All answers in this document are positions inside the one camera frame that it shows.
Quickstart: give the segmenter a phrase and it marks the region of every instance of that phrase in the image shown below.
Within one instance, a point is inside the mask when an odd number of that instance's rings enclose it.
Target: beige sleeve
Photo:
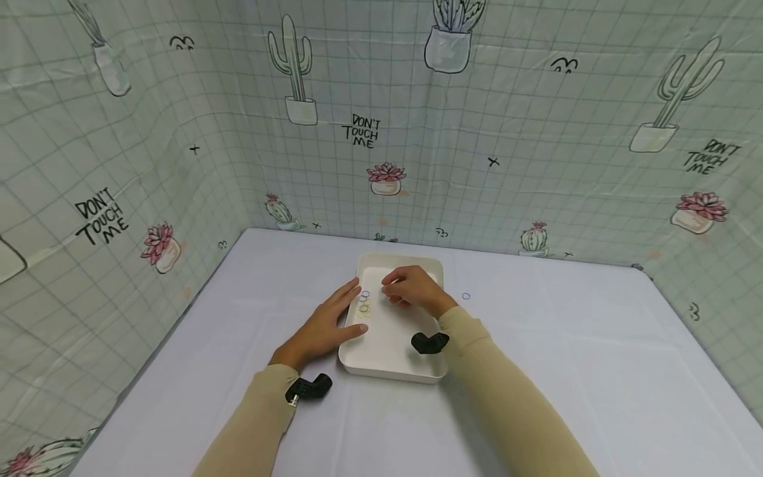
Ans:
[[[514,477],[596,477],[598,473],[553,406],[490,334],[461,307],[439,319],[443,350],[475,412]]]
[[[281,436],[295,412],[285,394],[298,377],[296,371],[282,364],[255,374],[193,477],[269,477]]]

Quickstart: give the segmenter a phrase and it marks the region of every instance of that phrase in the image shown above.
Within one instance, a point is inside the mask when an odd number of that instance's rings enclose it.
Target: hand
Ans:
[[[459,306],[445,290],[418,266],[399,266],[381,281],[381,292],[392,304],[416,305],[439,320],[450,308]]]
[[[318,305],[297,333],[273,353],[269,364],[285,364],[297,372],[302,372],[311,360],[368,331],[369,327],[365,324],[354,324],[344,328],[336,326],[339,315],[360,293],[358,282],[358,278],[355,277]]]

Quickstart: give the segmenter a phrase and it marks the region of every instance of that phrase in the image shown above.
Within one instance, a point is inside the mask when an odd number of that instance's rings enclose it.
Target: table surface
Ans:
[[[446,291],[602,476],[763,475],[763,430],[635,269],[260,229],[238,240],[72,475],[191,475],[252,375],[372,250],[439,259]],[[453,375],[355,376],[336,354],[303,376],[319,372],[334,385],[299,404],[273,475],[506,475]]]

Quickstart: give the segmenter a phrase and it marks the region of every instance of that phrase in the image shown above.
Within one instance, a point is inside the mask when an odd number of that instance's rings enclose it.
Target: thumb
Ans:
[[[367,324],[354,324],[351,327],[337,328],[336,345],[339,346],[345,341],[349,341],[352,338],[357,338],[365,334],[365,332],[368,330],[369,326]]]

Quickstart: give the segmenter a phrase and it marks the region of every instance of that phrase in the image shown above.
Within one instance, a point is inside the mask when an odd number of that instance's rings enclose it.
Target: fabric wall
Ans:
[[[0,0],[0,34],[0,475],[70,462],[246,227],[642,269],[763,421],[763,2]]]

